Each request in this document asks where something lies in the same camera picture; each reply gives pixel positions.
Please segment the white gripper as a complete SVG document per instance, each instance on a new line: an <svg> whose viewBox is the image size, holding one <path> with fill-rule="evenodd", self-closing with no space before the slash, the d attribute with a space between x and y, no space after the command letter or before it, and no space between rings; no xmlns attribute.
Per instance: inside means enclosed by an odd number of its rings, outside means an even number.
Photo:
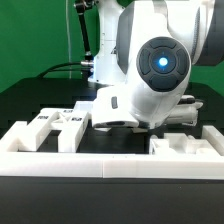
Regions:
<svg viewBox="0 0 224 224"><path fill-rule="evenodd" d="M130 112L129 93L125 84L98 89L92 107L92 126L146 129L147 124L135 118Z"/></svg>

